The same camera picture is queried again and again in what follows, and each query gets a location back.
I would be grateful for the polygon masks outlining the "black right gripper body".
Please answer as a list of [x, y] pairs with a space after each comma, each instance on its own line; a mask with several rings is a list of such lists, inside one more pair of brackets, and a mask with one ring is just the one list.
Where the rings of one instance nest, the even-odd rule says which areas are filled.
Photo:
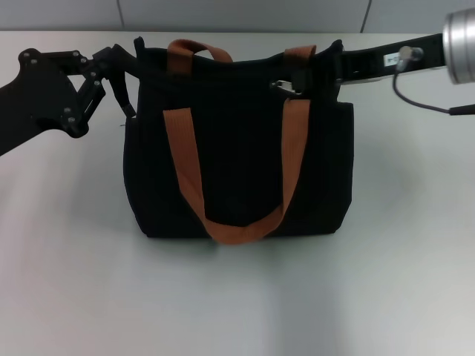
[[366, 50], [344, 51], [341, 54], [341, 84], [392, 76], [399, 61], [399, 50], [404, 46], [420, 48], [423, 52], [421, 59], [405, 68], [405, 73], [445, 66], [442, 34], [437, 33]]

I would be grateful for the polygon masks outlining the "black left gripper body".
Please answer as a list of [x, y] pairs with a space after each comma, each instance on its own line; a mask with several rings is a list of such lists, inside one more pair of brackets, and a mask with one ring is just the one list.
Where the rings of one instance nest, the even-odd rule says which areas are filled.
[[21, 52], [18, 75], [1, 87], [1, 154], [45, 131], [68, 134], [75, 87], [70, 76], [44, 70], [44, 54], [33, 48]]

